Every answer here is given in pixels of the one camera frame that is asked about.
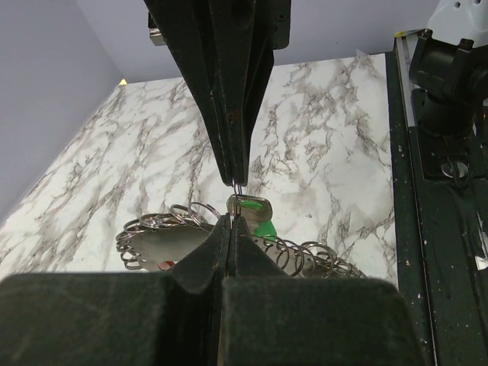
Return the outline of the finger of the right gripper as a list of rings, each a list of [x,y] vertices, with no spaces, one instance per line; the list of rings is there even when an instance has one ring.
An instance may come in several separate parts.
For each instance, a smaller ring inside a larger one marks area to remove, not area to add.
[[[231,185],[232,169],[224,155],[223,120],[215,81],[215,54],[207,1],[146,1],[190,92],[197,103],[222,182]]]
[[[274,65],[270,1],[235,1],[237,29],[228,66],[228,139],[232,180],[246,185],[252,131]]]

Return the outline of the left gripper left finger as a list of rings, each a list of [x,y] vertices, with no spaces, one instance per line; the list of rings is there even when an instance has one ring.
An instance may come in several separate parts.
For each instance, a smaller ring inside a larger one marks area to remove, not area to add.
[[[168,271],[15,274],[3,365],[216,365],[230,219]]]

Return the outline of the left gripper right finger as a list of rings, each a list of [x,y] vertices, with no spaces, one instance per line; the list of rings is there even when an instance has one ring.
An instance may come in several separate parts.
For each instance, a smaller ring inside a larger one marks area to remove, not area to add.
[[[233,221],[223,282],[226,365],[421,365],[409,310],[389,282],[291,278]]]

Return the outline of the silver key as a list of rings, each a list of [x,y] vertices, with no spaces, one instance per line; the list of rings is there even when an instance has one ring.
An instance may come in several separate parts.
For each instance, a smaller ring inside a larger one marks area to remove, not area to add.
[[[226,202],[226,208],[233,216],[243,217],[254,232],[262,223],[271,220],[273,210],[270,201],[262,197],[249,195],[231,195]]]

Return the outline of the green key tag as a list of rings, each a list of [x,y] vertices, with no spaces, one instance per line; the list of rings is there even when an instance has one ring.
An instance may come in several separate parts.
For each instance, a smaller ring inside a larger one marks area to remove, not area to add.
[[[248,197],[240,202],[241,216],[245,218],[252,235],[273,239],[277,232],[271,219],[273,210],[271,203],[260,197]]]

